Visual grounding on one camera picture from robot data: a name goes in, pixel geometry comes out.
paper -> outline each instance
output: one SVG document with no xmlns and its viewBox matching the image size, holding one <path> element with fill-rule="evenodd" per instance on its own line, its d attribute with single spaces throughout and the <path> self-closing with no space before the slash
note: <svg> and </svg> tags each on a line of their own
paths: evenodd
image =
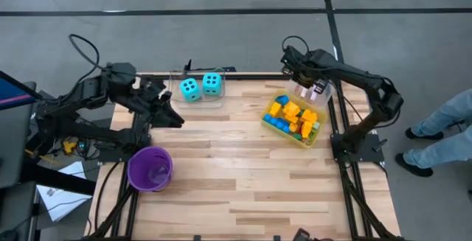
<svg viewBox="0 0 472 241">
<path fill-rule="evenodd" d="M 58 172 L 62 172 L 64 174 L 74 174 L 74 176 L 79 178 L 86 178 L 86 175 L 83 173 L 82 163 L 79 161 L 76 161 L 73 164 L 64 167 L 63 169 L 58 170 Z M 39 194 L 41 195 L 41 198 L 43 199 L 43 202 L 48 210 L 58 204 L 71 203 L 77 200 L 76 203 L 60 205 L 48 211 L 49 216 L 53 222 L 59 221 L 64 216 L 72 212 L 75 208 L 77 208 L 80 204 L 91 198 L 89 195 L 67 192 L 62 189 L 55 189 L 48 186 L 37 185 L 36 187 L 38 188 Z"/>
</svg>

computer screen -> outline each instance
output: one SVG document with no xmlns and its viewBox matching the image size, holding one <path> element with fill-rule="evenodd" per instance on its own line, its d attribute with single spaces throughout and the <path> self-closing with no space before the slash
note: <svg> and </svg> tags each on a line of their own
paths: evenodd
<svg viewBox="0 0 472 241">
<path fill-rule="evenodd" d="M 0 110 L 35 102 L 39 94 L 0 71 Z"/>
</svg>

yellow tray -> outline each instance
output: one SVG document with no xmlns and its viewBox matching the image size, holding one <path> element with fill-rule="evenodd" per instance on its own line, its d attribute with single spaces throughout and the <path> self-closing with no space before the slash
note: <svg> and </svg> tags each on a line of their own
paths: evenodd
<svg viewBox="0 0 472 241">
<path fill-rule="evenodd" d="M 275 127 L 275 126 L 273 126 L 273 125 L 271 125 L 271 124 L 264 121 L 263 118 L 271 110 L 272 105 L 275 103 L 275 99 L 278 96 L 281 96 L 281 95 L 286 95 L 290 101 L 294 102 L 301 109 L 310 109 L 311 111 L 318 114 L 317 122 L 319 122 L 319 128 L 318 128 L 318 130 L 316 130 L 314 132 L 313 136 L 311 137 L 311 139 L 308 140 L 308 142 L 304 143 L 302 141 L 299 141 L 299 140 L 295 139 L 292 135 L 287 134 L 287 133 L 281 131 L 280 129 L 278 129 L 277 127 Z M 283 117 L 282 109 L 280 109 L 279 113 L 277 114 L 277 117 Z M 301 147 L 311 148 L 315 144 L 316 137 L 318 137 L 318 133 L 320 132 L 320 130 L 325 125 L 324 123 L 326 122 L 327 114 L 326 114 L 325 109 L 317 108 L 315 106 L 312 106 L 312 105 L 308 104 L 306 101 L 304 101 L 303 99 L 294 96 L 293 94 L 287 92 L 286 90 L 281 89 L 281 90 L 277 90 L 275 95 L 272 97 L 271 101 L 269 102 L 269 104 L 267 105 L 267 107 L 265 108 L 263 113 L 261 114 L 260 119 L 262 121 L 263 126 L 275 131 L 276 133 L 280 134 L 281 136 L 284 136 L 286 139 L 297 143 Z"/>
</svg>

cyan dice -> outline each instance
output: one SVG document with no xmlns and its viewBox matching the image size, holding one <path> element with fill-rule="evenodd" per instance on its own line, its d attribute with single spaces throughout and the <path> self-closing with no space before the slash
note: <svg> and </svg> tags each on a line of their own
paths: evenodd
<svg viewBox="0 0 472 241">
<path fill-rule="evenodd" d="M 220 95 L 221 93 L 221 76 L 216 73 L 207 73 L 203 78 L 204 94 Z"/>
<path fill-rule="evenodd" d="M 200 88 L 195 79 L 189 78 L 180 83 L 180 91 L 187 102 L 194 102 L 201 97 Z"/>
</svg>

black shoe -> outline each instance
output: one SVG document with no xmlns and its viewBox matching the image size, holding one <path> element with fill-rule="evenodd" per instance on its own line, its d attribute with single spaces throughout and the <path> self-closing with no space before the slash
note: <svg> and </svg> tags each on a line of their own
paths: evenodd
<svg viewBox="0 0 472 241">
<path fill-rule="evenodd" d="M 427 178 L 427 177 L 430 177 L 430 176 L 433 175 L 433 169 L 431 169 L 431 168 L 421 169 L 421 168 L 416 167 L 414 165 L 407 164 L 405 162 L 405 159 L 403 159 L 403 153 L 398 153 L 395 156 L 395 161 L 397 162 L 397 164 L 399 164 L 404 169 L 408 170 L 413 175 L 417 175 L 417 176 L 420 176 L 420 177 L 423 177 L 423 178 Z"/>
<path fill-rule="evenodd" d="M 433 141 L 437 141 L 437 140 L 440 140 L 440 139 L 444 138 L 444 133 L 441 131 L 439 133 L 436 133 L 436 134 L 430 135 L 430 136 L 416 136 L 416 135 L 413 134 L 411 128 L 407 128 L 405 130 L 405 136 L 410 138 L 410 139 L 430 139 L 430 140 L 433 140 Z"/>
</svg>

